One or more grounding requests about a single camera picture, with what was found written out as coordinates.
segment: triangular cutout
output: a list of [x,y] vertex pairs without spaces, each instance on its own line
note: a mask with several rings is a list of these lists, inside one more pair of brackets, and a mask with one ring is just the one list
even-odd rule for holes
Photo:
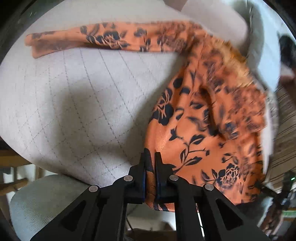
[[83,213],[85,205],[86,205],[86,201],[83,200],[66,217],[62,219],[61,225],[65,229],[68,229],[69,231],[74,232],[77,228],[78,221]]
[[221,199],[217,199],[216,203],[227,230],[232,230],[243,225],[242,220]]

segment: metal screw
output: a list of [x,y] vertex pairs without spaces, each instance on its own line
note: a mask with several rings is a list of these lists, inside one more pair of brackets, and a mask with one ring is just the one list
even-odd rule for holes
[[96,192],[99,188],[96,185],[92,185],[89,187],[90,192]]
[[126,182],[130,182],[130,181],[133,180],[133,177],[130,176],[130,175],[127,175],[127,176],[125,176],[123,179],[124,179]]
[[208,191],[213,191],[214,190],[214,186],[212,184],[210,184],[210,183],[207,183],[205,185],[205,189],[207,189]]
[[178,179],[179,179],[179,177],[177,175],[170,175],[170,180],[176,181]]

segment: orange fabric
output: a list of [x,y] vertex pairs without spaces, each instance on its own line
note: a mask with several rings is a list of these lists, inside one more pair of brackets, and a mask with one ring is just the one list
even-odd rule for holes
[[34,58],[77,46],[133,51],[187,51],[188,61],[153,110],[146,140],[147,203],[153,204],[154,153],[196,185],[212,183],[234,204],[252,201],[262,181],[260,130],[265,95],[251,82],[241,56],[192,22],[98,23],[26,36]]

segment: black object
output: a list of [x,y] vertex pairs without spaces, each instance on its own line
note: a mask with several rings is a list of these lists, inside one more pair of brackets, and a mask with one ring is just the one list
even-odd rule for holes
[[[270,240],[213,185],[195,186],[174,175],[170,165],[163,164],[159,152],[155,153],[155,169],[155,201],[175,204],[179,241],[204,240],[197,208],[207,241]],[[142,153],[129,176],[107,187],[90,186],[31,241],[122,241],[127,203],[144,202],[145,178]]]

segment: fabric fold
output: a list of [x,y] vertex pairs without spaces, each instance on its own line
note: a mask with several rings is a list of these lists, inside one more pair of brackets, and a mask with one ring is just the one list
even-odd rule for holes
[[244,58],[230,43],[188,21],[108,22],[29,34],[25,44],[38,58],[72,47],[103,47],[140,52],[187,52],[186,65],[155,105],[145,139],[147,204],[153,203],[154,153],[174,173],[195,185],[211,183],[234,204],[259,194],[262,181],[260,131],[265,126],[265,95],[252,82]]

